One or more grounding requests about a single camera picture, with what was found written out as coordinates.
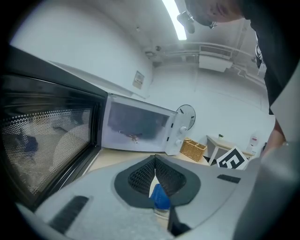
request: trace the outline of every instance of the oven door mesh window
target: oven door mesh window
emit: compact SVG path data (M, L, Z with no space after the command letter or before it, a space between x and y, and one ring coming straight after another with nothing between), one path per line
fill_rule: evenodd
M40 112L3 120L1 134L9 163L33 196L90 143L91 111Z

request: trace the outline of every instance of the fluorescent light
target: fluorescent light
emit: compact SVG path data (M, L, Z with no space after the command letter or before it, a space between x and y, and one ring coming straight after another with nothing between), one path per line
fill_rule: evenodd
M175 0L162 0L162 1L171 17L178 39L186 40L187 39L186 31L182 26L182 24L177 20L177 16L179 15L179 10Z

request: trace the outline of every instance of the wicker basket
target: wicker basket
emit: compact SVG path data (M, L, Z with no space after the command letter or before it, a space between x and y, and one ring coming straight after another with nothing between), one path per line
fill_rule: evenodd
M183 142L180 152L196 162L199 162L206 148L206 146L186 138Z

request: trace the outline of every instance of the black oven door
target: black oven door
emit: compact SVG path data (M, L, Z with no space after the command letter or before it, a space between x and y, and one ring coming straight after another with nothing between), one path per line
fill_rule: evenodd
M31 210L80 177L101 149L107 93L10 47L1 76L1 169Z

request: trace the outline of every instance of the person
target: person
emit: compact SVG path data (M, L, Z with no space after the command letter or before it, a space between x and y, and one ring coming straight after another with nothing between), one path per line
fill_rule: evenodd
M241 18L251 21L266 65L265 84L270 106L287 85L299 61L299 44L295 24L298 2L285 4L267 0L185 0L193 19L205 26ZM284 133L275 120L262 156L285 142Z

